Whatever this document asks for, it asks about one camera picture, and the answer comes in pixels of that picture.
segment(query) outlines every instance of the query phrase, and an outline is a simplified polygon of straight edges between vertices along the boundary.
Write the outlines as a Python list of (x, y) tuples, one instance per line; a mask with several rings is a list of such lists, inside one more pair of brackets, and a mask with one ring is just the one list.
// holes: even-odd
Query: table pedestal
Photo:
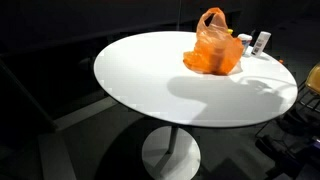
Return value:
[(154, 179), (192, 179), (200, 159), (197, 142), (188, 132), (176, 127), (156, 129), (142, 147), (143, 164)]

